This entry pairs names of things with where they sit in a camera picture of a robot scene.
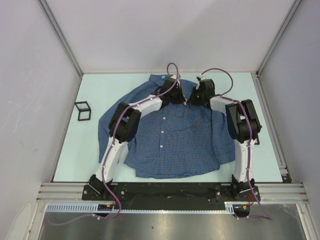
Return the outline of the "blue plaid button shirt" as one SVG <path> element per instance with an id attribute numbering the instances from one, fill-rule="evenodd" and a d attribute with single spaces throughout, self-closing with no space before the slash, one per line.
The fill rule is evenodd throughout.
<path id="1" fill-rule="evenodd" d="M 226 116 L 184 103 L 169 104 L 144 116 L 127 147 L 124 162 L 139 178 L 203 175 L 236 158 Z"/>

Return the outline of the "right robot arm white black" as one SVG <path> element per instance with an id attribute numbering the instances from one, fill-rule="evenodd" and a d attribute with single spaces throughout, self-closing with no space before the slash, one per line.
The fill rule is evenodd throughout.
<path id="1" fill-rule="evenodd" d="M 226 116 L 227 129 L 235 146 L 235 167 L 231 176 L 230 194 L 237 200 L 259 201 L 252 170 L 253 148 L 261 131 L 254 104 L 250 99 L 239 101 L 215 94 L 212 79 L 198 77 L 188 103 L 219 111 Z"/>

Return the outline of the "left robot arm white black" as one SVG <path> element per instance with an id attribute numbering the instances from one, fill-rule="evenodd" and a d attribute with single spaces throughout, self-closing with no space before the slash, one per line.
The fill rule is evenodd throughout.
<path id="1" fill-rule="evenodd" d="M 169 103 L 180 104 L 184 101 L 180 78 L 178 73 L 170 75 L 164 84 L 148 97 L 135 103 L 122 102 L 117 106 L 108 126 L 108 145 L 98 170 L 83 188 L 83 200 L 103 201 L 114 195 L 109 187 L 113 180 L 113 171 L 125 146 L 135 137 L 141 118 Z"/>

